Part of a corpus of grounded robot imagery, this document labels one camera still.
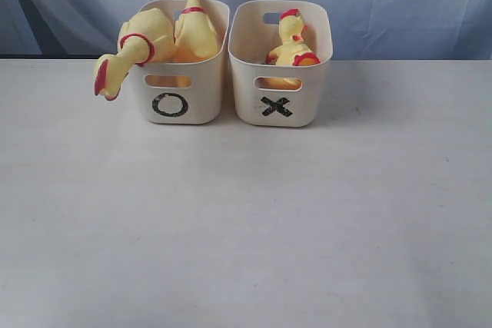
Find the cream bin marked O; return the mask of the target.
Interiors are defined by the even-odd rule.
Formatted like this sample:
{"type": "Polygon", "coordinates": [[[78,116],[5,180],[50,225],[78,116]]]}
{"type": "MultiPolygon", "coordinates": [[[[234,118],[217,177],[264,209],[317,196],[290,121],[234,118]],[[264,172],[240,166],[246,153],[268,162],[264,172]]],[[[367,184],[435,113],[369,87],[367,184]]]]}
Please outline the cream bin marked O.
{"type": "Polygon", "coordinates": [[[121,86],[130,91],[143,118],[157,124],[205,124],[220,113],[228,69],[230,8],[203,0],[221,45],[213,58],[196,63],[152,62],[133,67],[121,86]]]}

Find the headless yellow chicken body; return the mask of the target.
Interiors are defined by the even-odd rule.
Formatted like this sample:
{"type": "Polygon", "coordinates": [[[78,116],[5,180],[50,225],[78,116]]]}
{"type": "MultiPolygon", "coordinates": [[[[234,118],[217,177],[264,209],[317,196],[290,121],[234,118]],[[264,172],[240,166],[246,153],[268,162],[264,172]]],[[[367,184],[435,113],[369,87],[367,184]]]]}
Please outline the headless yellow chicken body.
{"type": "MultiPolygon", "coordinates": [[[[267,53],[266,65],[276,66],[311,66],[321,63],[320,58],[303,42],[283,43],[267,53]]],[[[279,90],[297,90],[301,87],[299,78],[264,77],[261,79],[263,88],[279,90]]]]}

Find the detached yellow chicken head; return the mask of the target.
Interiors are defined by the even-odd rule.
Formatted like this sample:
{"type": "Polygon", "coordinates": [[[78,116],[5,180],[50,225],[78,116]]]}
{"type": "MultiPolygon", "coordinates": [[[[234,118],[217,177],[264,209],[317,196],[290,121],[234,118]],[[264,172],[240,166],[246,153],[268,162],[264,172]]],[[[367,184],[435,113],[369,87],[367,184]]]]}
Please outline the detached yellow chicken head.
{"type": "Polygon", "coordinates": [[[304,41],[303,32],[307,29],[298,8],[291,8],[280,16],[278,33],[283,44],[304,41]]]}

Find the yellow rubber chicken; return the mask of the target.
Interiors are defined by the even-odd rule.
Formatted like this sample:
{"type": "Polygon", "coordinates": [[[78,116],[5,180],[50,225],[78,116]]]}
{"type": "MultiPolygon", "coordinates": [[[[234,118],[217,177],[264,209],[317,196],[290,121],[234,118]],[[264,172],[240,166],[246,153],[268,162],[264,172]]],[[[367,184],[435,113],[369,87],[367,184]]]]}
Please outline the yellow rubber chicken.
{"type": "Polygon", "coordinates": [[[193,63],[213,58],[219,52],[216,29],[201,0],[187,0],[175,22],[177,63],[193,63]]]}
{"type": "Polygon", "coordinates": [[[162,10],[151,8],[133,15],[121,25],[114,54],[103,54],[93,69],[94,93],[115,100],[130,69],[175,54],[174,29],[162,10]]]}

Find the cream bin marked X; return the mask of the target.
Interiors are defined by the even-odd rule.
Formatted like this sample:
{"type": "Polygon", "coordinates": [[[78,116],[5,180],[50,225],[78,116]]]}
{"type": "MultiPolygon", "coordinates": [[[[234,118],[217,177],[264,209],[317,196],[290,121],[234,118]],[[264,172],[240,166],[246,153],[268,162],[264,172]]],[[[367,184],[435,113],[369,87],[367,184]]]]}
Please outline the cream bin marked X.
{"type": "Polygon", "coordinates": [[[255,0],[240,5],[233,18],[228,52],[235,110],[249,124],[299,128],[310,124],[320,106],[327,67],[333,55],[327,11],[312,2],[255,0]],[[278,24],[282,13],[298,8],[307,29],[305,43],[321,60],[311,66],[266,65],[272,49],[282,45],[278,24]],[[264,77],[299,78],[297,90],[263,88],[264,77]]]}

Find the yellow rubber chicken front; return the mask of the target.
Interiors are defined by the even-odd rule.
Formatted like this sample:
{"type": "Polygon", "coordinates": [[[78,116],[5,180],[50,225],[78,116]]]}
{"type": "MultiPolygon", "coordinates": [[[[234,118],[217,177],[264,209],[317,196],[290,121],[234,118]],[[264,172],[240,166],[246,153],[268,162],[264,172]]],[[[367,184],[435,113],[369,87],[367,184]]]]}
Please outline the yellow rubber chicken front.
{"type": "Polygon", "coordinates": [[[213,58],[219,52],[216,29],[201,0],[187,0],[175,22],[177,63],[193,63],[213,58]]]}

